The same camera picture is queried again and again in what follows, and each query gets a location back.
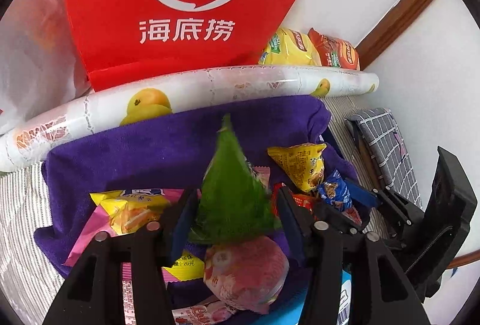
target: pink round candy package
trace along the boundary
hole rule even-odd
[[[207,250],[203,281],[218,299],[239,310],[268,313],[289,271],[282,249],[268,237]]]

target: gray checkered cushion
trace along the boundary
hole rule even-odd
[[[375,108],[359,111],[347,120],[352,134],[359,132],[368,145],[380,170],[380,182],[422,207],[412,163],[392,112]]]

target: pink snack package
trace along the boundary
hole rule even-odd
[[[268,182],[270,181],[270,168],[268,166],[254,166],[253,170],[257,174],[258,180],[268,190]]]
[[[178,202],[182,193],[183,190],[162,190],[162,195],[171,203]],[[64,265],[73,267],[95,234],[101,231],[106,231],[111,237],[118,235],[110,226],[107,212],[102,206],[98,206],[85,224]]]
[[[125,325],[135,325],[134,291],[131,285],[130,263],[122,264],[122,293]],[[229,319],[236,312],[237,309],[212,295],[212,297],[200,302],[198,305],[172,310],[172,315],[175,323],[178,324],[215,325]]]
[[[266,236],[234,245],[214,245],[205,257],[204,283],[238,310],[268,314],[282,290],[289,261]]]
[[[214,297],[215,302],[199,303],[185,309],[172,310],[175,323],[183,325],[214,325],[229,319],[237,309]]]

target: white plastic bag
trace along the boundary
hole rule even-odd
[[[64,0],[13,0],[0,20],[0,134],[88,88]]]

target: barcode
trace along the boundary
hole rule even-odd
[[[344,309],[338,313],[337,325],[343,325],[349,319],[350,314],[350,304],[348,304]]]

